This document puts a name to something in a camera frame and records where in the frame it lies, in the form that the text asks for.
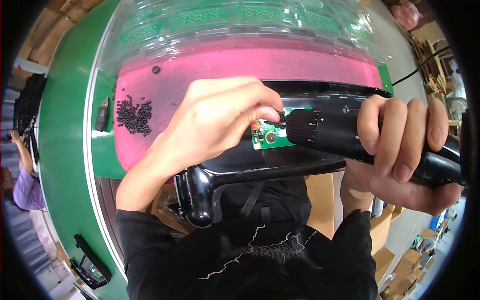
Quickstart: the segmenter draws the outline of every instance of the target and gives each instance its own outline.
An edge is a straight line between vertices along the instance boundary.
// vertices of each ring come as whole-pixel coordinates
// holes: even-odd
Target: factory floor
[[[406,40],[407,35],[405,31],[397,25],[389,9],[380,0],[371,0],[366,5],[366,9],[375,26],[375,31],[383,36],[385,46],[391,53],[392,58],[386,65],[392,82],[395,82],[411,73],[417,67],[408,41]],[[427,103],[425,90],[418,73],[394,86],[394,93],[396,97],[399,97],[405,103],[412,98],[417,98],[425,104]],[[336,197],[335,228],[337,228],[341,221],[341,216],[339,217],[337,212],[341,214],[339,191],[342,176],[342,172],[334,174],[334,191]],[[429,214],[405,209],[403,213],[391,223],[387,242],[384,246],[395,255],[395,259],[380,281],[378,285],[379,291],[386,287],[385,282],[387,277],[392,273],[402,255],[410,248],[414,237],[428,226],[431,218],[432,216]]]

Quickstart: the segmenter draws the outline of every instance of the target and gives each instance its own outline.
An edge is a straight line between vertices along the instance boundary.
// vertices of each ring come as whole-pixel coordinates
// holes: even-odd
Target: purple shirt
[[[17,182],[13,187],[13,200],[19,208],[25,210],[45,207],[40,182],[30,176],[25,168],[20,171],[20,176],[18,176]]]

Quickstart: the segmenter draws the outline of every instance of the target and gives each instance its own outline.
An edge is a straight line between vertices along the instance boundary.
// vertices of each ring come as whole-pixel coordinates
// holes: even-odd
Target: pink mat
[[[161,69],[157,75],[152,73],[155,65]],[[182,102],[188,85],[196,79],[254,75],[261,79],[322,80],[382,88],[373,61],[360,62],[296,49],[210,51],[173,60],[150,61],[147,66],[126,73],[124,70],[131,66],[120,71],[115,99],[126,99],[128,94],[133,97],[133,105],[152,101],[152,118],[148,122],[152,132],[143,137],[140,133],[129,134],[125,127],[114,126],[115,149],[125,170],[133,167],[156,136],[165,130]]]

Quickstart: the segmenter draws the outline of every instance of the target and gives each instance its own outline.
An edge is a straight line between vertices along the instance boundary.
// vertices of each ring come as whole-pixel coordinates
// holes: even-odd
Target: clear plastic tray
[[[203,42],[221,50],[243,37],[275,39],[280,48],[309,41],[335,55],[361,60],[365,54],[378,65],[390,58],[355,0],[122,0],[114,17],[99,64],[111,77],[134,61],[142,67],[152,59],[188,55]]]

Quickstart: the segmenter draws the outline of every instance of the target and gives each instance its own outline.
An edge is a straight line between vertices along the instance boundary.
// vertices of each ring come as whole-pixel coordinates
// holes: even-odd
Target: green circuit board in tray
[[[287,116],[294,109],[312,109],[311,107],[293,107],[284,108],[285,116]],[[293,146],[287,139],[287,131],[285,129],[276,127],[275,125],[265,123],[266,120],[259,119],[250,124],[252,132],[252,145],[255,150],[279,148],[286,146]]]

